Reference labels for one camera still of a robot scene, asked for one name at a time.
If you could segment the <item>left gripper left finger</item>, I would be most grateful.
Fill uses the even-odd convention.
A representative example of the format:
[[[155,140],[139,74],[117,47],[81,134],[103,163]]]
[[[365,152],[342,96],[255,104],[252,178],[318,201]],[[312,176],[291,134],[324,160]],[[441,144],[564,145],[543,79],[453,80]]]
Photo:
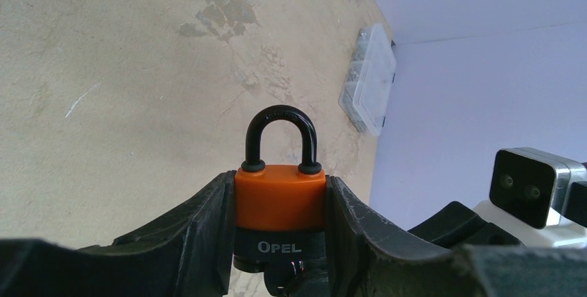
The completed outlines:
[[[234,172],[109,246],[1,241],[2,296],[224,296],[235,237]]]

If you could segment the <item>black-head key pair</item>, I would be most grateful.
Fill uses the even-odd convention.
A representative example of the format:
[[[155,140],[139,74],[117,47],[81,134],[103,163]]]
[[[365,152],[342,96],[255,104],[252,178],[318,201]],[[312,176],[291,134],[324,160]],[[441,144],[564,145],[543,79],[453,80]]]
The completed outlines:
[[[264,267],[264,283],[272,296],[331,296],[325,258],[268,263]]]

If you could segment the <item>orange black Opel padlock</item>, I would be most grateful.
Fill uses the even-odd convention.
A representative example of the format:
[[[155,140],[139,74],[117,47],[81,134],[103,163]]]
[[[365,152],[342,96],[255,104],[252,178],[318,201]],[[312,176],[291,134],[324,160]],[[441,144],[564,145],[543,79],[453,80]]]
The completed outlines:
[[[300,132],[298,165],[271,165],[261,158],[263,131],[278,120],[292,123]],[[325,257],[326,174],[317,160],[314,124],[301,110],[274,105],[253,117],[234,189],[233,264],[237,269],[258,273],[271,263],[297,264]]]

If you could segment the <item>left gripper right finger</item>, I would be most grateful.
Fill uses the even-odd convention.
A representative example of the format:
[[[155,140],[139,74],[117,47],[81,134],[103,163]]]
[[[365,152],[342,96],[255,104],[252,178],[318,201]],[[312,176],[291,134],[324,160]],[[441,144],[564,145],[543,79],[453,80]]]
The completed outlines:
[[[585,296],[586,251],[463,245],[446,249],[388,221],[327,178],[332,296]]]

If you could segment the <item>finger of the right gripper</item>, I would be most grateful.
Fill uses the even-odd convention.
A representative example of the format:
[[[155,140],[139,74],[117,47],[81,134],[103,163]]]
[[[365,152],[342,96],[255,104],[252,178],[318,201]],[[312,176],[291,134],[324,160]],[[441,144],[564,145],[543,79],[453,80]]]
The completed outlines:
[[[499,226],[485,221],[470,208],[452,201],[409,233],[441,247],[461,244],[521,246],[523,243]]]

